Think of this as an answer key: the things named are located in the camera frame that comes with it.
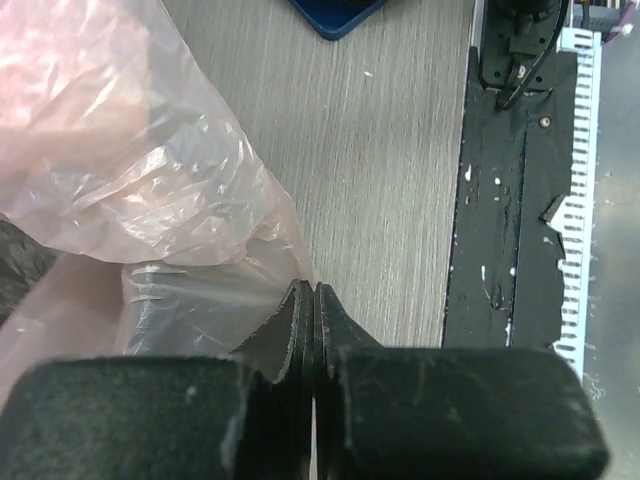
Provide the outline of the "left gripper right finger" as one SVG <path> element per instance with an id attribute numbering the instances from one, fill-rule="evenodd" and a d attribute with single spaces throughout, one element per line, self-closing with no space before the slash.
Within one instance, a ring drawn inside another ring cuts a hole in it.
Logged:
<path id="1" fill-rule="evenodd" d="M 597 479 L 610 451 L 574 371 L 549 350 L 378 343 L 314 294 L 321 479 Z"/>

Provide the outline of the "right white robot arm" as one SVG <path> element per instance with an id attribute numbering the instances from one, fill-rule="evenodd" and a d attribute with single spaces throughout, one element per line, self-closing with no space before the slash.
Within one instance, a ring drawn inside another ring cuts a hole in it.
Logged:
<path id="1" fill-rule="evenodd" d="M 537 57 L 556 41 L 569 1 L 489 1 L 486 43 L 498 55 Z"/>

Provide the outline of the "pink plastic trash bag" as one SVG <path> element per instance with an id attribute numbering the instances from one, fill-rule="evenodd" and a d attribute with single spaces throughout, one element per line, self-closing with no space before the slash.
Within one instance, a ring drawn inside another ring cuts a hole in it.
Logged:
<path id="1" fill-rule="evenodd" d="M 233 351 L 314 277 L 159 1 L 2 3 L 1 216 L 57 254 L 2 327 L 3 390 L 54 357 Z"/>

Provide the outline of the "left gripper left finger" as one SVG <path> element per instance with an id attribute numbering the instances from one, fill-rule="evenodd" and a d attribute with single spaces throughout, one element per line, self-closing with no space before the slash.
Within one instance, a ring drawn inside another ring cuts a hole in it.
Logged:
<path id="1" fill-rule="evenodd" d="M 313 291 L 217 357 L 56 360 L 26 372 L 1 413 L 5 479 L 305 479 Z"/>

